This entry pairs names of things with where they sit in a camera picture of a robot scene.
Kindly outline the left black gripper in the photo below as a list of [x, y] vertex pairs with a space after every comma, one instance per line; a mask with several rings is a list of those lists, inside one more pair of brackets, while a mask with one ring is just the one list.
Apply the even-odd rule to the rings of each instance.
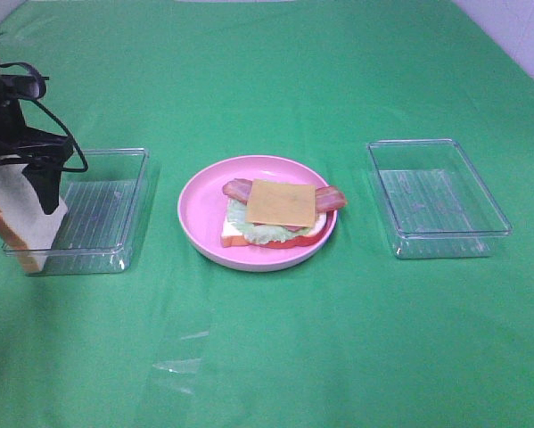
[[42, 211], [53, 214], [60, 204], [62, 168], [74, 153], [74, 136], [41, 102], [32, 100], [64, 135], [29, 127], [18, 100], [0, 102], [0, 165], [28, 164], [22, 175], [37, 194]]

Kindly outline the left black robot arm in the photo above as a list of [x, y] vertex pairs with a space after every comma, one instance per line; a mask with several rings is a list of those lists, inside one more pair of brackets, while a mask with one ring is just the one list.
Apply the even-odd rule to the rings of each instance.
[[[87, 171], [86, 158], [69, 129], [41, 102], [47, 77], [26, 62], [0, 63], [0, 166], [20, 164], [46, 215], [59, 205], [63, 172]], [[27, 125], [21, 101], [36, 105], [63, 131]]]

